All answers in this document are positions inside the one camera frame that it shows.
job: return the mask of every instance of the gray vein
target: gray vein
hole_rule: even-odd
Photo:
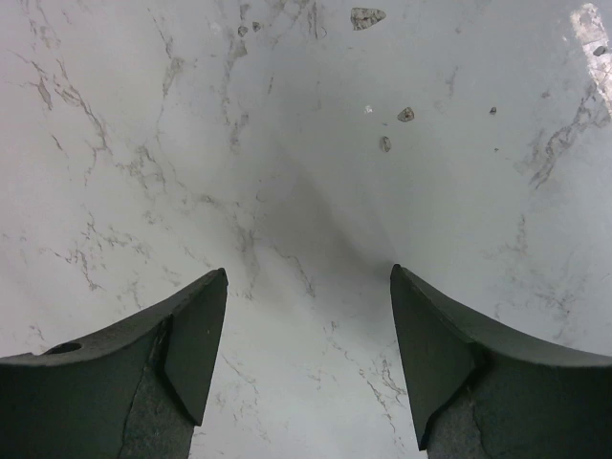
[[[396,385],[393,379],[391,378],[391,371],[389,370],[389,366],[386,359],[382,360],[382,383],[386,385],[389,389],[391,389],[393,392],[395,392],[395,400],[397,401],[397,403],[404,405],[400,401],[400,395],[408,395],[408,393],[405,389],[398,387],[398,385]]]
[[[162,269],[164,270],[165,280],[170,282],[175,288],[181,285],[181,281],[178,280],[181,278],[179,273],[171,271],[166,265],[162,265]]]
[[[183,64],[185,61],[181,57],[172,57],[170,64],[165,69],[164,82],[162,83],[162,92],[164,98],[168,95],[168,90],[172,86],[172,82],[176,75],[183,70]]]
[[[137,278],[136,280],[133,280],[131,282],[128,282],[127,287],[123,290],[124,294],[131,294],[132,295],[132,299],[134,300],[134,304],[136,304],[136,307],[140,310],[142,310],[142,308],[144,307],[141,304],[141,299],[138,295],[138,283],[139,283],[139,279]]]
[[[601,99],[598,101],[596,94],[596,85],[589,84],[572,122],[551,136],[544,147],[544,152],[535,148],[531,163],[539,164],[539,167],[530,181],[530,185],[535,186],[535,189],[546,183],[557,160],[572,147],[581,132],[589,126],[603,127],[610,122],[605,102]]]
[[[148,184],[146,183],[149,177],[153,177],[156,182],[162,184],[162,187],[165,192],[166,181],[164,171],[162,170],[162,167],[157,163],[155,158],[151,156],[151,153],[149,152],[148,148],[145,145],[141,145],[136,148],[134,153],[136,154],[136,159],[130,164],[116,164],[116,166],[121,170],[127,170],[130,177],[135,178],[142,186],[147,197],[151,197],[149,196],[150,190]],[[151,164],[155,168],[155,170],[151,173],[145,174],[142,170],[148,164]]]
[[[55,145],[57,146],[57,148],[58,148],[60,151],[64,151],[64,149],[63,149],[63,148],[61,147],[61,145],[59,144],[59,140],[57,139],[57,137],[56,137],[56,136],[54,136],[53,134],[52,134],[52,136],[51,136],[51,137],[52,137],[52,138],[53,138],[53,140],[55,141]]]
[[[252,390],[254,391],[255,395],[258,396],[259,391],[257,390],[257,386],[255,385],[257,383],[257,380],[255,378],[251,378],[245,375],[242,371],[236,368],[236,366],[233,363],[231,363],[225,355],[221,354],[221,357],[223,358],[224,361],[226,361],[226,363],[228,364],[228,367],[231,368],[242,381],[244,381],[245,383],[247,383],[248,385],[252,387]]]
[[[36,335],[36,336],[38,337],[38,339],[39,339],[39,340],[41,340],[41,341],[43,341],[43,342],[46,342],[46,343],[49,343],[49,342],[48,342],[48,341],[45,339],[45,337],[43,337],[43,335],[42,335],[42,331],[40,330],[40,327],[39,327],[38,325],[29,325],[29,326],[28,326],[28,328],[29,328],[30,330],[32,330],[31,335]]]
[[[448,98],[452,98],[455,94],[455,79],[457,78],[457,72],[459,71],[459,66],[455,66],[452,71],[452,75],[445,80],[445,84],[448,86]]]
[[[514,244],[505,244],[500,248],[486,253],[486,256],[495,259],[504,255],[508,257],[506,264],[506,278],[509,285],[505,291],[505,301],[515,305],[516,290],[529,292],[535,298],[539,298],[543,307],[556,313],[557,318],[562,322],[559,332],[553,336],[554,339],[565,338],[565,345],[570,345],[571,341],[563,334],[570,327],[569,316],[572,314],[572,306],[580,299],[580,294],[584,292],[589,274],[570,273],[571,265],[577,248],[574,248],[560,270],[557,279],[544,273],[533,262],[527,252],[527,224],[524,214],[520,214],[517,223],[517,234]],[[495,306],[495,311],[499,315],[499,306]]]
[[[272,7],[273,7],[273,17],[270,20],[271,24],[276,20],[276,18],[281,13],[289,16],[289,20],[290,20],[289,26],[287,26],[283,32],[281,32],[277,36],[271,38],[271,42],[272,42],[271,48],[272,48],[272,51],[275,48],[275,46],[278,44],[280,39],[285,35],[285,33],[289,32],[294,27],[295,23],[300,18],[300,16],[302,15],[302,13],[306,9],[306,7],[308,7],[310,1],[311,0],[295,0],[294,2],[292,2],[292,3],[297,5],[297,12],[295,12],[293,14],[287,13],[287,11],[285,10],[285,4],[287,3],[286,0],[280,1],[278,3],[274,3],[272,5]]]
[[[307,21],[308,21],[308,34],[313,36],[315,40],[319,39],[319,36],[318,36],[319,28],[321,28],[325,32],[325,35],[322,38],[325,38],[325,36],[327,36],[327,30],[318,24],[318,11],[317,11],[317,1],[316,0],[313,2],[313,7],[311,8],[311,10],[308,11]]]
[[[302,279],[302,282],[304,283],[304,285],[306,286],[306,293],[314,298],[317,296],[316,291],[315,291],[315,283],[313,281],[312,278],[309,278],[308,275],[306,275],[306,273],[304,272],[304,269],[302,268],[302,264],[299,261],[299,258],[297,258],[295,255],[284,255],[279,248],[276,245],[273,245],[273,249],[276,251],[276,253],[278,253],[282,258],[286,259],[286,260],[293,260],[295,267],[297,268],[297,271],[299,272],[299,276]]]
[[[160,25],[155,19],[155,16],[151,12],[151,9],[147,8],[147,10],[151,14],[151,18],[153,19],[153,22],[155,23],[155,28],[157,29],[157,32],[160,34],[160,37],[162,38],[162,41],[165,44],[165,53],[170,59],[172,59],[172,45],[174,44],[174,38],[172,37],[172,35],[169,38],[165,37],[164,33],[162,32],[162,29],[160,28]]]
[[[75,254],[73,255],[73,257],[76,260],[78,260],[78,258],[80,257],[81,272],[83,273],[83,275],[85,276],[85,280],[87,280],[87,283],[89,284],[89,290],[93,291],[96,289],[102,289],[99,284],[97,284],[91,279],[91,276],[89,273],[89,265],[87,263],[87,258],[85,257],[85,253],[83,253],[83,251],[81,250],[75,250]]]
[[[47,104],[47,108],[49,109],[49,111],[53,110],[54,105],[51,102],[51,94],[49,94],[49,91],[47,91],[47,88],[45,87],[45,81],[42,79],[42,76],[40,77],[40,81],[36,85],[36,88],[38,88],[38,93],[40,94],[44,102]]]
[[[89,177],[91,176],[92,172],[94,171],[94,168],[96,167],[96,163],[98,162],[98,153],[106,152],[112,156],[113,150],[108,145],[105,124],[103,123],[103,121],[100,121],[100,119],[96,115],[94,115],[94,112],[89,103],[87,103],[83,99],[78,89],[75,88],[70,82],[70,79],[68,79],[68,73],[66,72],[66,66],[64,65],[63,61],[58,59],[57,63],[59,64],[59,67],[61,69],[62,76],[68,84],[68,90],[62,89],[62,91],[59,92],[57,89],[55,89],[55,92],[58,93],[64,99],[64,101],[66,101],[66,103],[69,103],[70,105],[75,107],[80,107],[83,110],[83,112],[89,119],[89,122],[91,122],[94,131],[96,132],[96,136],[99,140],[98,146],[93,146],[86,142],[94,153],[93,163],[85,170],[85,173],[83,175],[85,185],[87,186]]]
[[[383,394],[381,394],[381,392],[379,392],[370,381],[366,380],[366,382],[367,382],[367,385],[369,385],[370,388],[372,389],[372,392],[374,392],[374,396],[376,397],[377,402],[382,406],[382,409],[384,409],[384,413],[385,413],[384,417],[389,421],[389,424],[391,425],[391,427],[393,427],[393,433],[395,433],[397,429],[395,428],[395,425],[393,424],[393,417],[389,413],[386,403],[383,400]]]
[[[231,132],[229,133],[229,149],[236,155],[240,153],[240,133],[248,123],[249,114],[243,112],[240,115],[240,121],[237,120],[234,122]]]
[[[36,4],[36,9],[42,16],[42,20],[44,24],[41,24],[38,21],[31,18],[32,12],[30,11],[29,1],[26,1],[26,2],[20,1],[19,3],[21,5],[22,12],[24,13],[24,15],[26,16],[26,18],[28,19],[30,23],[30,32],[32,32],[32,34],[34,35],[34,38],[40,38],[49,50],[52,47],[55,47],[55,48],[59,47],[61,40],[59,40],[59,38],[57,37],[57,33],[55,32],[55,29],[53,28],[53,26],[47,19],[47,15],[42,9],[41,0],[36,0],[35,4]]]

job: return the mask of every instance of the dust particle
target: dust particle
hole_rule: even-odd
[[[391,151],[391,140],[386,136],[381,137],[381,150],[385,153]]]
[[[363,31],[378,24],[386,18],[386,13],[371,8],[353,8],[351,10],[351,22],[354,31]]]
[[[600,55],[604,55],[608,52],[607,48],[605,46],[598,46],[595,51],[593,52],[593,55],[596,57],[599,57]]]
[[[406,107],[400,112],[400,115],[398,115],[398,120],[401,122],[409,122],[414,120],[414,111],[412,111],[410,107]]]

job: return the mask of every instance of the white marble surface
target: white marble surface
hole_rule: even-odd
[[[193,458],[425,457],[393,263],[612,355],[608,26],[572,0],[3,2],[0,355],[223,266]]]

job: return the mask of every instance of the debris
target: debris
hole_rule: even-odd
[[[386,18],[386,13],[381,10],[369,8],[353,8],[351,10],[351,22],[354,31],[363,31],[381,22]]]
[[[608,49],[605,46],[598,46],[593,52],[593,55],[596,57],[599,57],[600,55],[604,55],[607,52],[608,52]]]
[[[391,151],[391,140],[386,136],[381,137],[381,150],[385,153]]]
[[[414,120],[414,112],[410,107],[406,107],[404,110],[402,110],[402,112],[400,112],[400,115],[398,115],[398,120],[401,122],[412,121]]]

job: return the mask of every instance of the hole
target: hole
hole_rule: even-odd
[[[49,349],[47,352],[45,352],[45,355],[66,354],[67,352],[77,351],[81,347],[82,346],[77,342],[64,342],[63,344],[59,344],[58,346]]]
[[[607,52],[608,50],[605,46],[598,46],[593,52],[593,55],[595,57],[599,57],[600,55],[605,55]]]

